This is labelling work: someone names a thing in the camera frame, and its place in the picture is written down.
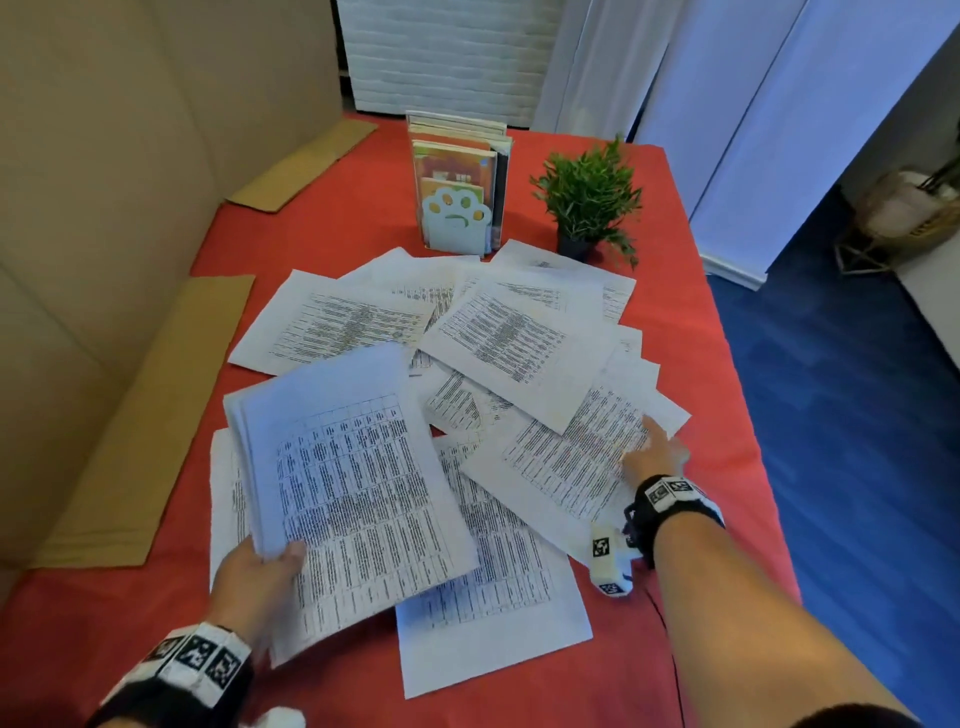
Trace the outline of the white partition panel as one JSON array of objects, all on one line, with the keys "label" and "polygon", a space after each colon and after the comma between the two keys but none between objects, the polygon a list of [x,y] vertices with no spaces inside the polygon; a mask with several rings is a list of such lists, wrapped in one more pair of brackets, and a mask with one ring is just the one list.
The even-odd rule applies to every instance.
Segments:
[{"label": "white partition panel", "polygon": [[635,142],[662,148],[691,219],[808,0],[683,0]]},{"label": "white partition panel", "polygon": [[804,0],[691,217],[703,268],[758,290],[960,25],[960,0]]}]

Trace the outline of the person's left hand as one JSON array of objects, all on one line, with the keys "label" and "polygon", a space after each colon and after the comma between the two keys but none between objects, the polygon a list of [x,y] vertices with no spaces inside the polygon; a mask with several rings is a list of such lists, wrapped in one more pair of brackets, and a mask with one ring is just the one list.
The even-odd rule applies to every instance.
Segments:
[{"label": "person's left hand", "polygon": [[264,559],[247,536],[220,564],[202,621],[234,633],[251,649],[256,669],[266,662],[269,633],[277,614],[289,601],[287,592],[264,592],[258,565]]}]

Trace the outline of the white curtain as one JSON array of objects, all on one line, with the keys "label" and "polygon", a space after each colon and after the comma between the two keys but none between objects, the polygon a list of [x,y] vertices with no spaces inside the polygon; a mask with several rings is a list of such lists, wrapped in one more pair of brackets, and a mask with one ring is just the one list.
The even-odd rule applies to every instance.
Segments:
[{"label": "white curtain", "polygon": [[688,0],[565,0],[530,129],[630,140]]}]

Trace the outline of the black bookend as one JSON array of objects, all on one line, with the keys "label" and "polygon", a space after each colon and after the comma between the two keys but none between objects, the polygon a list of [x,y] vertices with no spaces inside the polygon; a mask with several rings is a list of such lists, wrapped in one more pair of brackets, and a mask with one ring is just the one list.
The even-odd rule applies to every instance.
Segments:
[{"label": "black bookend", "polygon": [[507,199],[509,179],[509,165],[514,140],[508,135],[501,135],[490,142],[491,149],[496,152],[494,184],[492,188],[492,216],[490,225],[490,250],[495,253],[501,247],[503,218]]}]

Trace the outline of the black sleeve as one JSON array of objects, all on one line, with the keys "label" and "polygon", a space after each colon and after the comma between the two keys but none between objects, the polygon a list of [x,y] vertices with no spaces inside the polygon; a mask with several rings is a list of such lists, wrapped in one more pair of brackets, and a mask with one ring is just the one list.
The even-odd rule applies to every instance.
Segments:
[{"label": "black sleeve", "polygon": [[880,705],[846,703],[817,710],[789,728],[925,728],[925,726],[911,713]]}]

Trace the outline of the person's right forearm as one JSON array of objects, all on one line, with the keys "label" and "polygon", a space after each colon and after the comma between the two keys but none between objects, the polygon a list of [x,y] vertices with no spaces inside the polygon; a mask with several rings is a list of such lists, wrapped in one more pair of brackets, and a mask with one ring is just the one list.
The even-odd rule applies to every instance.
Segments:
[{"label": "person's right forearm", "polygon": [[917,719],[706,516],[666,519],[654,562],[678,674],[701,728],[789,728],[846,703]]}]

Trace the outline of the person's right hand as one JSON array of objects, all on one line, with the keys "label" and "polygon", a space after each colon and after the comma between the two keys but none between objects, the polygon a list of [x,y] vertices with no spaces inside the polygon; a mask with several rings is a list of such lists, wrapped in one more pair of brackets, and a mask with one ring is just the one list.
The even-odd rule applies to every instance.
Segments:
[{"label": "person's right hand", "polygon": [[645,439],[637,448],[624,451],[620,463],[622,478],[637,490],[643,482],[660,477],[681,477],[690,461],[690,450],[677,438],[668,438],[666,431],[650,416],[643,416]]}]

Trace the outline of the green potted plant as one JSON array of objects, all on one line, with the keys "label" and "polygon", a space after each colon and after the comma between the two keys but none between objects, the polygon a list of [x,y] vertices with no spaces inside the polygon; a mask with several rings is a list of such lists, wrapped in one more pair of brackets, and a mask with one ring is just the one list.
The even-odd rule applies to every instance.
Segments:
[{"label": "green potted plant", "polygon": [[599,245],[616,250],[635,269],[638,252],[622,226],[641,209],[642,188],[634,185],[634,168],[624,161],[625,144],[618,134],[575,157],[554,151],[541,173],[530,176],[530,183],[534,198],[544,203],[557,231],[602,234]]}]

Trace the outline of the black wrist band with markers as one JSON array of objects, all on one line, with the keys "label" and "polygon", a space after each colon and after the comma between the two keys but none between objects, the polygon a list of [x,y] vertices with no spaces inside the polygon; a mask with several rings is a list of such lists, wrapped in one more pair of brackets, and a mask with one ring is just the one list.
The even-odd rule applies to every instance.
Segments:
[{"label": "black wrist band with markers", "polygon": [[719,507],[696,484],[682,476],[653,475],[643,480],[624,509],[623,533],[639,551],[647,568],[656,568],[654,544],[662,525],[680,513],[697,513],[721,528]]},{"label": "black wrist band with markers", "polygon": [[164,637],[102,699],[84,728],[239,728],[255,676],[251,647],[202,622]]}]

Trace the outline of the light blue paw bookend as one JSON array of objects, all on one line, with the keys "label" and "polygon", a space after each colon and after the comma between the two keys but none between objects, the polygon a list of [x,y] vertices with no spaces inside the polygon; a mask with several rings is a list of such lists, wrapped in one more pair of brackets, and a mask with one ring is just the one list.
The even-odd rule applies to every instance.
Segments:
[{"label": "light blue paw bookend", "polygon": [[421,228],[431,250],[461,256],[486,256],[493,212],[474,193],[439,187],[421,201]]}]

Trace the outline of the red tablecloth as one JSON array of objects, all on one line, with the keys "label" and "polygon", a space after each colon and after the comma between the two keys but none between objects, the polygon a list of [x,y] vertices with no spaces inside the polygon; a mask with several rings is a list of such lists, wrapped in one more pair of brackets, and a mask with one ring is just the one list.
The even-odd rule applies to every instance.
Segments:
[{"label": "red tablecloth", "polygon": [[[290,270],[337,278],[397,247],[425,256],[413,221],[405,124],[378,130],[280,213],[217,213],[191,274],[253,274],[244,334]],[[761,449],[714,296],[666,153],[628,151],[643,188],[630,223],[637,283],[624,324],[643,332],[658,386],[692,418],[679,431],[690,476],[723,508],[734,537],[795,601],[800,590]],[[262,381],[226,365],[145,565],[43,569],[23,577],[0,613],[0,728],[79,728],[126,671],[207,600],[210,444],[226,424],[222,396]],[[302,710],[318,728],[680,728],[666,634],[643,591],[612,599],[574,567],[593,639],[406,700],[393,612],[379,613],[258,678],[255,718]]]}]

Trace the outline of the orange cover book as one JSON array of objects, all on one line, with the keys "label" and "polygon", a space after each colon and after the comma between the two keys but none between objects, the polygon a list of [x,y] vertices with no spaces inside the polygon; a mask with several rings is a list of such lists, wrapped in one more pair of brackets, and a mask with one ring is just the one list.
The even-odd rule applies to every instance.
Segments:
[{"label": "orange cover book", "polygon": [[441,189],[450,189],[456,192],[468,193],[476,198],[478,204],[485,204],[484,188],[469,181],[458,179],[439,178],[423,176],[419,179],[418,193],[419,200],[423,202],[429,197],[434,196]]}]

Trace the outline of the wicker basket stand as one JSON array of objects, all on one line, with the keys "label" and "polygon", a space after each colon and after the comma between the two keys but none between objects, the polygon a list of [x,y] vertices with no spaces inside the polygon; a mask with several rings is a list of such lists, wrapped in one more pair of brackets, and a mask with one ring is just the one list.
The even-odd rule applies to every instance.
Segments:
[{"label": "wicker basket stand", "polygon": [[899,168],[881,176],[858,200],[835,240],[843,276],[894,272],[960,232],[960,150],[935,172]]}]

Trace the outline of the stack of printed papers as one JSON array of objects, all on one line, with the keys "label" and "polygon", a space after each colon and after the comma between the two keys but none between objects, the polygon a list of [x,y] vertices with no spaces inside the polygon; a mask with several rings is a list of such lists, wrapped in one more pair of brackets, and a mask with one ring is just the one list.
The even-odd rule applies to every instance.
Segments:
[{"label": "stack of printed papers", "polygon": [[359,347],[223,399],[256,552],[307,547],[270,629],[273,668],[479,566],[411,358]]}]

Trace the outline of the black plant pot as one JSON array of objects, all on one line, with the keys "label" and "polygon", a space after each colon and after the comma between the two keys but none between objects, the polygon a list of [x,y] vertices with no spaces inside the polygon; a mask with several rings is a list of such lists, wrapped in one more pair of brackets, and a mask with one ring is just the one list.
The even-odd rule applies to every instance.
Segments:
[{"label": "black plant pot", "polygon": [[602,233],[573,234],[558,227],[557,253],[571,261],[590,264],[595,258],[595,250],[602,239]]}]

